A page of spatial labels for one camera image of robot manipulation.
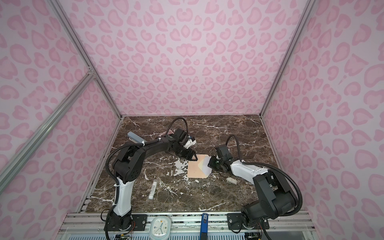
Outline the white analog clock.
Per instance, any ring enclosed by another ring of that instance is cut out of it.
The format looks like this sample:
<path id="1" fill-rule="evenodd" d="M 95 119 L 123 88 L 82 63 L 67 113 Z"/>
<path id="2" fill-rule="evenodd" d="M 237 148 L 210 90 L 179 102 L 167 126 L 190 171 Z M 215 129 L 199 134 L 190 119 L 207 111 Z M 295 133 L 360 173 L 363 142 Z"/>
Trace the white analog clock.
<path id="1" fill-rule="evenodd" d="M 149 235 L 151 240 L 168 240 L 171 235 L 172 220 L 168 216 L 158 216 L 150 225 Z"/>

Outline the grey blue stapler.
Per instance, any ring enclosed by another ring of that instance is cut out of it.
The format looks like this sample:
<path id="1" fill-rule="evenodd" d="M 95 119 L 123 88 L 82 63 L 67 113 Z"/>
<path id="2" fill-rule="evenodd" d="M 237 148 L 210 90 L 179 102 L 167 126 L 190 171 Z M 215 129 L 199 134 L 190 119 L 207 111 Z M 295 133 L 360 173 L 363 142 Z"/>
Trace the grey blue stapler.
<path id="1" fill-rule="evenodd" d="M 142 145 L 145 145 L 145 143 L 147 142 L 146 140 L 144 140 L 142 137 L 140 137 L 139 135 L 133 133 L 133 132 L 128 132 L 127 133 L 127 137 L 128 139 L 135 143 L 135 144 L 142 144 Z"/>

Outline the pink calculator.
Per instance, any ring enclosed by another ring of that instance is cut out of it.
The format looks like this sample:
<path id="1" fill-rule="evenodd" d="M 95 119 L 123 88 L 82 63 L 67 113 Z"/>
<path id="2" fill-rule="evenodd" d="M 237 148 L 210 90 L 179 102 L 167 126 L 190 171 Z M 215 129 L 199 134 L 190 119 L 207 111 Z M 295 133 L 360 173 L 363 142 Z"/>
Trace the pink calculator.
<path id="1" fill-rule="evenodd" d="M 172 130 L 169 130 L 169 131 L 165 131 L 161 134 L 159 134 L 159 137 L 163 137 L 163 136 L 166 136 L 166 135 L 172 135 L 174 132 Z"/>

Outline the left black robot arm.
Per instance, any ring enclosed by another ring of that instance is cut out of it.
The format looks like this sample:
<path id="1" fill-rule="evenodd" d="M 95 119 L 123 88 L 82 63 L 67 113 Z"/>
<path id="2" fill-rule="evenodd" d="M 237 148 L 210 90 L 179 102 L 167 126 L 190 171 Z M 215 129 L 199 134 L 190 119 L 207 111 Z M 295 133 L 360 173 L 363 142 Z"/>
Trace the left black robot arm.
<path id="1" fill-rule="evenodd" d="M 195 144 L 196 140 L 189 134 L 186 119 L 177 117 L 170 123 L 166 133 L 155 140 L 124 144 L 108 156 L 105 169 L 115 181 L 116 191 L 113 205 L 104 220 L 106 235 L 109 231 L 134 229 L 131 204 L 133 187 L 145 159 L 167 152 L 187 161 L 197 161 L 197 153 L 192 149 Z"/>

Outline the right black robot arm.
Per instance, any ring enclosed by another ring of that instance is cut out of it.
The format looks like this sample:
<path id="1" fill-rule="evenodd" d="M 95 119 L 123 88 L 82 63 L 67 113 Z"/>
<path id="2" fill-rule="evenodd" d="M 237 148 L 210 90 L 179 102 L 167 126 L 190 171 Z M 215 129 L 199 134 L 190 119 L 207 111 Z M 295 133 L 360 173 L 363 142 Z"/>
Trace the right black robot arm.
<path id="1" fill-rule="evenodd" d="M 228 215 L 228 227 L 234 233 L 243 229 L 265 229 L 268 219 L 289 217 L 303 206 L 303 195 L 298 184 L 283 170 L 261 162 L 248 163 L 242 158 L 239 140 L 230 135 L 223 145 L 215 147 L 216 155 L 208 167 L 253 184 L 258 199 L 242 207 L 239 215 Z"/>

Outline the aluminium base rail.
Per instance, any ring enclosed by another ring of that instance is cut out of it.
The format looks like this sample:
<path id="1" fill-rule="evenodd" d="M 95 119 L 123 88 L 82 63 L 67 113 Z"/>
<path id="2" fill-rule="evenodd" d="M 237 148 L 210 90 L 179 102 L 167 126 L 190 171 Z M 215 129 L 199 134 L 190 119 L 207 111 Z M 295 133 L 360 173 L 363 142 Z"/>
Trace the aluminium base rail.
<path id="1" fill-rule="evenodd" d="M 198 240 L 201 231 L 201 212 L 163 212 L 147 213 L 146 228 L 143 231 L 134 230 L 129 233 L 129 240 L 148 240 L 152 221 L 159 216 L 168 216 L 172 220 L 171 240 Z M 257 230 L 243 229 L 234 234 L 228 228 L 227 212 L 208 213 L 208 238 L 210 240 L 243 240 L 245 235 L 255 234 Z M 62 224 L 57 240 L 104 240 L 105 223 L 101 214 L 80 213 L 68 214 Z M 273 240 L 317 240 L 314 223 L 306 211 L 300 211 L 290 217 L 278 217 L 268 220 L 265 225 L 269 227 L 267 234 Z"/>

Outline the green bordered floral letter card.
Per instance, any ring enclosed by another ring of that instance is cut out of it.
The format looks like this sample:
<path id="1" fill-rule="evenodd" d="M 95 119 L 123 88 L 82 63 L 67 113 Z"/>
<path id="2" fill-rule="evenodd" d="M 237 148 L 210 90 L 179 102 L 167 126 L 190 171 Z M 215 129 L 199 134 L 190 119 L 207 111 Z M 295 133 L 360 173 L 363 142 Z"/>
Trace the green bordered floral letter card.
<path id="1" fill-rule="evenodd" d="M 199 164 L 200 170 L 204 173 L 204 175 L 209 176 L 212 173 L 212 169 L 208 166 L 210 162 L 210 157 L 204 158 Z"/>

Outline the peach paper envelope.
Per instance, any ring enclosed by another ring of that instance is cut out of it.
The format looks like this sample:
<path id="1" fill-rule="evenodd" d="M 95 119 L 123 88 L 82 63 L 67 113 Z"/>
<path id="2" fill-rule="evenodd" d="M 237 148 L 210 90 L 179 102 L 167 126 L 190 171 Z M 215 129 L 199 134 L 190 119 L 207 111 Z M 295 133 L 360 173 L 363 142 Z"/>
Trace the peach paper envelope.
<path id="1" fill-rule="evenodd" d="M 195 161 L 189 161 L 187 177 L 190 178 L 190 179 L 205 179 L 208 176 L 204 175 L 204 173 L 200 170 L 198 164 L 204 158 L 207 158 L 207 157 L 211 158 L 211 156 L 208 156 L 208 155 L 197 155 L 197 157 L 198 157 L 198 160 L 196 162 Z"/>

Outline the small beige eraser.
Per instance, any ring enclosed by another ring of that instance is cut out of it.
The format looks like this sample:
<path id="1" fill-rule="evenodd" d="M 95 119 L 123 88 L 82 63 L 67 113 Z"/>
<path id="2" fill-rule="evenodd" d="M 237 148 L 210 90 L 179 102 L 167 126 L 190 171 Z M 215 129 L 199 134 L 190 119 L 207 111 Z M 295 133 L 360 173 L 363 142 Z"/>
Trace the small beige eraser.
<path id="1" fill-rule="evenodd" d="M 226 181 L 227 181 L 227 183 L 230 183 L 233 185 L 236 185 L 238 183 L 238 181 L 236 179 L 231 178 L 231 177 L 226 178 Z"/>

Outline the white glue stick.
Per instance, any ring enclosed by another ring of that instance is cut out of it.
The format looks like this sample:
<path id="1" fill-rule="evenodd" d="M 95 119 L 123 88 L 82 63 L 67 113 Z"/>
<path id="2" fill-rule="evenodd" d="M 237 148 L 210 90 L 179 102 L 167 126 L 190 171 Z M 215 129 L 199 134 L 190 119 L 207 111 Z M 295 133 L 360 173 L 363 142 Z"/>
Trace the white glue stick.
<path id="1" fill-rule="evenodd" d="M 150 191 L 150 194 L 149 194 L 149 200 L 153 200 L 154 199 L 154 196 L 155 196 L 155 193 L 156 193 L 156 189 L 157 189 L 157 185 L 158 185 L 158 180 L 154 180 L 153 181 L 153 184 L 152 184 L 152 187 L 151 187 L 151 191 Z"/>

